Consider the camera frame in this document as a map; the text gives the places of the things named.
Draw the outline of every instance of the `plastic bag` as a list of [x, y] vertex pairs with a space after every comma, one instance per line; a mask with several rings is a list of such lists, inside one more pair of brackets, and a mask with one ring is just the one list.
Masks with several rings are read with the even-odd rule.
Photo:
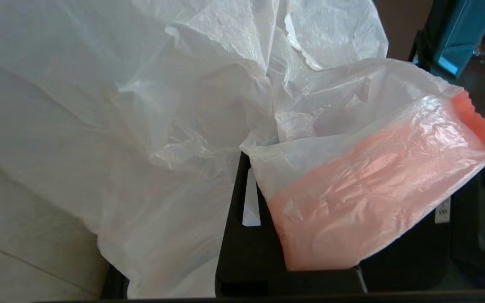
[[[384, 56], [385, 36], [365, 36], [383, 33], [370, 0], [327, 8], [289, 10], [295, 33], [320, 34], [338, 59], [301, 41], [306, 53], [325, 67]], [[0, 167], [98, 233], [130, 298], [214, 294], [239, 144], [275, 140], [272, 78], [315, 72], [284, 43], [286, 12], [274, 0], [0, 0]], [[322, 27], [333, 16], [348, 24]], [[342, 47], [353, 34], [365, 38]]]
[[241, 146], [289, 270], [357, 265], [485, 166], [467, 92], [410, 63], [366, 59], [307, 82], [287, 89], [279, 144]]

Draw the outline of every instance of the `crumpled plastic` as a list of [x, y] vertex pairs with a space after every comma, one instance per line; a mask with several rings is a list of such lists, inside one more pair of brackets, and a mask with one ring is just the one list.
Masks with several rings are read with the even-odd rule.
[[370, 0], [0, 0], [0, 167], [98, 234], [130, 298], [212, 296], [239, 144], [306, 136], [277, 129], [285, 94], [386, 49]]
[[468, 93], [410, 63], [365, 59], [306, 83], [281, 84], [279, 143], [241, 145], [289, 270], [357, 265], [485, 166]]

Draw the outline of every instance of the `pink plastic bag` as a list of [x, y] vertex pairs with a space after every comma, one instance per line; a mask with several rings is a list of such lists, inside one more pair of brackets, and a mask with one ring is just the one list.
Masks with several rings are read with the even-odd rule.
[[[385, 62], [388, 67], [396, 64]], [[485, 166], [485, 119], [474, 111], [468, 93], [414, 66], [394, 68], [385, 77], [396, 77], [398, 87], [403, 83], [422, 97], [405, 100], [389, 119], [370, 121], [350, 134], [245, 150], [289, 270], [357, 265], [412, 228]], [[397, 77], [406, 70], [419, 74]], [[371, 92], [371, 78], [362, 78]], [[438, 88], [434, 93], [433, 83]], [[398, 98], [399, 93], [388, 90], [386, 96]], [[306, 169], [304, 161], [317, 165]]]

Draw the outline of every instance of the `tile floor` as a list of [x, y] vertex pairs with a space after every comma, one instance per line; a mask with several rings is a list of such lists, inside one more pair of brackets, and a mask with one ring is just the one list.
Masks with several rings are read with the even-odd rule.
[[0, 170], [0, 303], [98, 299], [96, 236]]

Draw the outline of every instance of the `floor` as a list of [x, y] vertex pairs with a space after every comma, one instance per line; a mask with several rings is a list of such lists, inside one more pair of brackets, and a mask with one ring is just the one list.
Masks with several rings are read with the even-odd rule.
[[98, 299], [107, 269], [81, 221], [0, 170], [0, 303]]

